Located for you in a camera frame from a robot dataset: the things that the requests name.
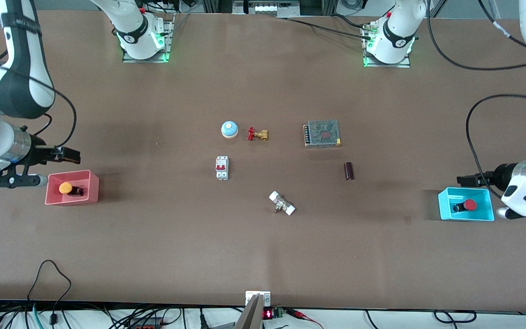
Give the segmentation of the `cyan plastic bin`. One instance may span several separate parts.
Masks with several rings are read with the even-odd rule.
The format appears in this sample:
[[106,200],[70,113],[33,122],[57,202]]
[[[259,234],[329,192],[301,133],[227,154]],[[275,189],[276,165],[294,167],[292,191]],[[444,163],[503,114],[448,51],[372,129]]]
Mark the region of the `cyan plastic bin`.
[[[476,201],[478,208],[475,211],[453,212],[453,204],[466,199]],[[445,221],[463,222],[493,222],[494,212],[490,199],[490,192],[486,189],[472,189],[464,187],[448,187],[438,194],[440,219]]]

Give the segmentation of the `yellow mushroom push button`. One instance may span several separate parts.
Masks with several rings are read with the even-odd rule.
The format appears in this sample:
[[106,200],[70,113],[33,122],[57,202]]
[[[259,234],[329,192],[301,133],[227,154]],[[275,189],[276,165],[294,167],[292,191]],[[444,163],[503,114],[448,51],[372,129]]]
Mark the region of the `yellow mushroom push button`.
[[83,196],[84,195],[84,190],[82,187],[75,186],[68,181],[61,183],[61,185],[59,185],[58,187],[58,191],[62,195],[67,195],[67,196]]

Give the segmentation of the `pink plastic bin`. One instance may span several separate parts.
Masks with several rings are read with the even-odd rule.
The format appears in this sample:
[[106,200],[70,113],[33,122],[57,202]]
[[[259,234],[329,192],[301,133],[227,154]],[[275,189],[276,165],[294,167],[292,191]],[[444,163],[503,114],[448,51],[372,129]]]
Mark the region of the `pink plastic bin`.
[[[70,182],[84,190],[83,196],[62,195],[58,191],[63,182]],[[99,198],[100,180],[90,170],[67,171],[48,175],[45,204],[50,206],[77,206],[96,203]]]

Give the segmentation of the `metal mesh power supply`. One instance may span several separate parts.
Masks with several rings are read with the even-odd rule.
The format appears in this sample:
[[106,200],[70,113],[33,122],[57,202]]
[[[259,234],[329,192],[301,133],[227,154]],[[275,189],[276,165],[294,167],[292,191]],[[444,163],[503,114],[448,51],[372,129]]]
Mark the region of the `metal mesh power supply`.
[[312,120],[303,125],[307,149],[336,148],[342,145],[338,120]]

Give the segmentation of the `metal fitting white end caps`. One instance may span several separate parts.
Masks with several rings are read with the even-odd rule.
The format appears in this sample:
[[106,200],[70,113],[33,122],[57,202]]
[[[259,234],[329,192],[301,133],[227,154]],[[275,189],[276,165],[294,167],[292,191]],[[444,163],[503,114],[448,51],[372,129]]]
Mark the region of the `metal fitting white end caps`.
[[284,212],[287,215],[292,215],[296,211],[295,206],[292,203],[290,203],[288,200],[286,200],[284,195],[280,194],[277,191],[273,191],[269,195],[269,199],[275,205],[275,210],[274,210],[275,214]]

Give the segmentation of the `red alligator clip lead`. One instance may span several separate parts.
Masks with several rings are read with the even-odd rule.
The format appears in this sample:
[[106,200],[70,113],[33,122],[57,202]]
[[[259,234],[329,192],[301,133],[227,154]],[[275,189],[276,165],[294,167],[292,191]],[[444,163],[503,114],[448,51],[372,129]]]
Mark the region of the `red alligator clip lead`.
[[293,308],[283,308],[284,309],[284,312],[286,312],[286,314],[298,319],[298,320],[303,320],[303,321],[309,321],[309,322],[312,322],[316,325],[318,325],[320,327],[320,329],[324,329],[323,325],[315,320],[313,320],[311,317],[308,317],[307,315],[305,315],[304,313],[302,312],[299,312],[298,310],[295,310]]

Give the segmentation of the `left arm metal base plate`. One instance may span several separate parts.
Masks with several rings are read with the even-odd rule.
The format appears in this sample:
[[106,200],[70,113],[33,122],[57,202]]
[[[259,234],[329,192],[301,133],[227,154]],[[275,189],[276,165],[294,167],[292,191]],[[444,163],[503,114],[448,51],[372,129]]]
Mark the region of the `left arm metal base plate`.
[[414,36],[397,36],[386,24],[382,27],[364,25],[361,36],[364,67],[410,67],[409,52],[415,41]]

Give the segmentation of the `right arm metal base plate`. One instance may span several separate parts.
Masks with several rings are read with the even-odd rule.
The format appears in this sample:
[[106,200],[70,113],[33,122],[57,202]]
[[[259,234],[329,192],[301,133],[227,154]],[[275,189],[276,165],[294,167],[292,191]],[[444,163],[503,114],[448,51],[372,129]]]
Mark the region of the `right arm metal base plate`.
[[138,27],[130,32],[116,29],[124,63],[166,63],[169,61],[175,21],[152,13],[138,15]]

